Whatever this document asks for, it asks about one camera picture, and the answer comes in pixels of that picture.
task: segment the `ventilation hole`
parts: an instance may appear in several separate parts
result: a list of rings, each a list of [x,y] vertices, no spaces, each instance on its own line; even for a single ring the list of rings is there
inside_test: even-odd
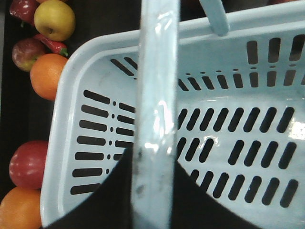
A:
[[[236,88],[243,88],[242,75],[239,73],[233,74],[233,80]]]
[[[233,132],[236,130],[238,123],[239,123],[240,119],[242,118],[243,114],[244,114],[244,110],[242,108],[239,107],[236,109],[236,111],[233,115],[233,118],[230,121],[230,124],[228,126],[228,130],[230,132]]]
[[[214,176],[214,174],[213,174],[212,171],[206,172],[206,174],[205,174],[205,176],[203,178],[203,181],[202,181],[202,183],[200,185],[200,188],[201,188],[201,190],[204,193],[206,193],[206,191],[208,190],[208,187],[210,186],[210,183],[211,183],[211,181],[213,179],[213,176]]]
[[[134,119],[133,118],[129,118],[129,117],[126,117],[126,116],[123,116],[123,115],[118,115],[117,119],[120,122],[134,125]]]
[[[278,163],[280,169],[286,169],[291,161],[291,158],[295,152],[296,143],[289,142],[284,150],[284,153]]]
[[[208,76],[203,76],[202,77],[202,80],[203,82],[205,83],[206,87],[209,89],[209,90],[214,90],[214,86],[210,80],[210,78]]]
[[[86,121],[86,120],[80,121],[80,127],[90,129],[90,130],[98,130],[98,131],[107,130],[107,126],[105,124],[94,123],[94,122],[90,122],[90,121]]]
[[[297,190],[297,187],[299,186],[299,182],[297,180],[290,180],[285,192],[281,198],[281,206],[284,208],[289,207],[291,200],[293,199],[295,192]]]
[[[279,133],[284,133],[290,123],[290,120],[292,119],[292,116],[294,114],[295,110],[292,107],[287,107],[283,113],[283,116],[276,128],[276,130]]]
[[[77,152],[75,154],[75,160],[77,161],[102,161],[103,159],[103,153]]]
[[[185,143],[186,143],[186,138],[185,137],[180,138],[179,143],[177,145],[177,159],[179,159],[181,152],[185,146]]]
[[[245,132],[250,132],[252,130],[252,128],[254,126],[254,123],[256,122],[257,117],[259,115],[259,112],[260,112],[260,110],[257,107],[255,107],[251,110],[251,112],[249,114],[249,117],[244,124],[244,131]]]
[[[274,87],[276,81],[276,71],[270,71],[267,74],[267,86]]]
[[[198,83],[197,83],[197,81],[195,80],[195,78],[189,77],[189,78],[187,78],[187,79],[190,81],[191,85],[193,86],[193,88],[194,88],[196,91],[200,91],[200,90],[201,90],[201,88],[200,88],[200,86],[198,85]]]
[[[232,188],[229,192],[229,199],[230,200],[236,200],[238,193],[240,189],[242,188],[244,183],[244,176],[243,175],[238,175],[232,185]]]
[[[303,46],[305,41],[305,35],[297,35],[294,37],[291,51],[290,51],[290,61],[298,61],[301,58]]]
[[[269,63],[275,63],[278,61],[279,53],[281,47],[281,39],[280,38],[272,38],[269,41]]]
[[[190,121],[188,122],[186,129],[192,130],[197,122],[198,116],[200,114],[200,109],[196,108],[192,114],[192,117],[190,118]]]
[[[258,63],[257,42],[256,41],[247,42],[247,53],[248,53],[248,63],[249,64]]]
[[[190,146],[190,148],[188,149],[188,151],[187,151],[187,153],[185,155],[185,160],[186,161],[191,161],[192,160],[192,158],[193,158],[193,156],[194,156],[194,154],[196,152],[196,149],[197,149],[199,143],[200,143],[200,141],[199,141],[198,138],[194,138],[193,139],[193,141],[191,143],[191,146]]]
[[[116,133],[119,135],[126,135],[126,136],[134,136],[134,131],[133,130],[128,130],[124,128],[116,128]]]
[[[194,169],[190,175],[191,179],[196,182],[197,178],[199,177],[199,171],[197,169]]]
[[[214,131],[220,131],[221,127],[224,124],[225,118],[227,117],[229,113],[229,110],[227,108],[221,109],[221,112],[219,113],[219,116],[215,122],[215,125],[213,127]]]
[[[238,140],[238,141],[235,143],[235,145],[234,145],[234,147],[233,147],[233,150],[232,150],[232,152],[231,152],[231,154],[230,154],[230,157],[229,157],[229,159],[228,159],[228,163],[229,163],[230,165],[233,166],[233,165],[236,164],[237,159],[238,159],[238,157],[239,157],[239,155],[240,155],[240,153],[241,153],[243,147],[244,147],[244,142],[243,142],[243,140]]]
[[[138,65],[136,62],[133,61],[130,57],[124,57],[124,60],[127,61],[128,64],[130,64],[135,70],[138,70]]]
[[[101,102],[103,104],[110,104],[110,99],[109,98],[107,98],[103,95],[96,94],[94,92],[88,91],[88,90],[84,91],[84,96],[86,98],[93,99],[93,100]]]
[[[229,179],[227,173],[222,173],[213,192],[213,197],[219,198],[224,190],[224,187]]]
[[[101,168],[77,168],[72,172],[73,177],[93,177],[100,176],[101,174]]]
[[[288,70],[284,79],[284,86],[290,86],[294,82],[295,70]]]
[[[114,159],[115,161],[120,160],[121,157],[122,157],[122,154],[114,154],[114,155],[113,155],[113,159]]]
[[[107,118],[109,113],[105,110],[101,110],[92,106],[87,106],[87,105],[82,105],[81,106],[81,111],[91,114],[91,115],[96,115],[100,117]]]
[[[181,79],[178,79],[178,85],[183,91],[188,91],[189,89],[185,86]]]
[[[132,106],[129,106],[127,104],[119,103],[119,108],[124,111],[129,111],[131,113],[135,113],[135,108]]]
[[[253,179],[252,179],[252,182],[248,188],[248,191],[244,197],[245,201],[247,203],[252,203],[253,200],[254,200],[254,197],[260,187],[262,183],[262,179],[259,177],[259,176],[255,176]]]
[[[106,141],[104,138],[78,136],[77,143],[84,145],[104,146]]]
[[[276,114],[276,109],[274,107],[270,107],[263,119],[261,126],[259,127],[259,130],[262,133],[266,133],[269,130],[269,127],[273,119],[275,118],[275,114]]]
[[[277,179],[275,177],[270,180],[268,187],[264,193],[263,199],[262,199],[262,203],[264,205],[270,205],[272,198],[275,195],[275,192],[276,192],[279,184],[280,184],[279,179]]]
[[[70,193],[71,193],[71,195],[77,195],[77,194],[82,194],[82,193],[94,192],[100,186],[101,186],[101,184],[73,186],[70,190]]]
[[[258,73],[250,73],[251,87],[258,87]]]
[[[278,143],[277,142],[270,142],[269,145],[268,145],[268,148],[266,149],[266,152],[263,156],[263,159],[261,161],[261,166],[263,168],[267,168],[269,167],[272,159],[273,159],[273,156],[275,155],[275,152],[278,148]]]
[[[255,157],[257,155],[257,152],[258,152],[260,146],[261,146],[261,143],[259,141],[252,142],[252,145],[251,145],[251,147],[250,147],[250,149],[248,151],[248,154],[247,154],[247,156],[246,156],[246,158],[244,160],[244,165],[245,166],[249,167],[249,166],[252,165],[252,163],[254,162],[254,159],[255,159]]]
[[[134,74],[129,71],[123,64],[121,64],[118,60],[116,59],[111,59],[111,63],[113,63],[115,66],[117,66],[120,70],[122,70],[126,75],[128,76],[134,76]]]
[[[207,129],[213,114],[214,114],[214,110],[212,108],[209,108],[206,111],[205,116],[204,116],[204,118],[203,118],[203,120],[200,124],[200,127],[199,127],[201,131],[205,131]]]
[[[180,129],[185,117],[187,115],[187,110],[186,109],[182,109],[180,114],[179,114],[179,117],[178,117],[178,130]]]
[[[218,75],[217,79],[218,79],[218,82],[219,82],[222,89],[228,89],[229,88],[224,75]]]
[[[132,148],[133,143],[125,142],[125,141],[115,141],[114,145],[115,145],[115,147],[118,147],[118,148]]]
[[[199,156],[199,161],[201,163],[206,161],[206,159],[208,158],[209,153],[210,153],[213,145],[214,145],[213,139],[209,138],[209,139],[206,140],[206,143],[205,143],[205,145],[204,145],[204,147],[203,147],[203,149],[201,151],[201,154]]]

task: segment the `plastic handle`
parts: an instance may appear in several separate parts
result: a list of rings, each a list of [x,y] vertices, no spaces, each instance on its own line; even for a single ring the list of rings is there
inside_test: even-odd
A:
[[[200,0],[200,3],[211,24],[212,31],[219,36],[225,36],[229,32],[230,26],[221,0]]]
[[[169,229],[175,153],[179,0],[142,0],[135,146],[134,229]]]

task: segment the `light blue plastic basket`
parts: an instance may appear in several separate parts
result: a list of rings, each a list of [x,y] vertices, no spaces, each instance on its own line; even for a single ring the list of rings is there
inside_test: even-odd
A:
[[[305,1],[226,17],[224,36],[207,18],[180,23],[178,161],[245,220],[303,229]],[[138,43],[139,31],[98,37],[65,66],[41,194],[44,226],[85,200],[132,146]]]

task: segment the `yellow apple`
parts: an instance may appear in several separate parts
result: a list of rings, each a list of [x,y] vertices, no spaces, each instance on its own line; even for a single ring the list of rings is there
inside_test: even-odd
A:
[[[52,41],[68,39],[75,30],[75,14],[60,0],[44,1],[36,9],[34,25],[39,33]]]

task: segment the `red chili pepper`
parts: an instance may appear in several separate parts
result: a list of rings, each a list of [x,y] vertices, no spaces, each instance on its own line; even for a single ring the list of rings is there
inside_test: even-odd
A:
[[[64,43],[51,41],[40,33],[36,34],[33,38],[44,43],[53,53],[60,54],[66,57],[68,56],[68,49]]]
[[[36,0],[13,0],[10,5],[10,15],[34,26],[34,13],[38,6]]]

